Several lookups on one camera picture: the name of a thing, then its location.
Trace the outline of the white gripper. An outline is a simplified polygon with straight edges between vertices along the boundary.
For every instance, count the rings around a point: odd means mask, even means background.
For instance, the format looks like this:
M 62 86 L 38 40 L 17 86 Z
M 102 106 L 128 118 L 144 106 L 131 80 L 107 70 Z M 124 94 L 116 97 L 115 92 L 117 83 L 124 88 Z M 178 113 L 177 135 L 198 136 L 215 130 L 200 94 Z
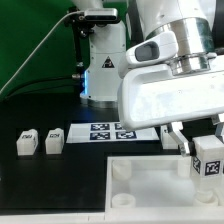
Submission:
M 168 124 L 180 154 L 194 156 L 195 145 L 183 135 L 181 122 L 213 115 L 215 136 L 224 142 L 224 70 L 174 77 L 165 64 L 133 69 L 119 87 L 118 113 L 127 131 Z

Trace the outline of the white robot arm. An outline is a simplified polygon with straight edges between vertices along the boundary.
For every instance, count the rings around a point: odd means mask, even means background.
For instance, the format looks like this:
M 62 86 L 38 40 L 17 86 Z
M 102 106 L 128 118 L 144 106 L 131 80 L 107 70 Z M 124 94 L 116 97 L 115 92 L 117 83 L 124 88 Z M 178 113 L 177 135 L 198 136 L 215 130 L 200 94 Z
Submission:
M 224 112 L 224 0 L 131 0 L 124 20 L 101 0 L 73 0 L 90 31 L 81 99 L 117 105 L 129 131 L 165 126 L 182 155 L 184 121 Z

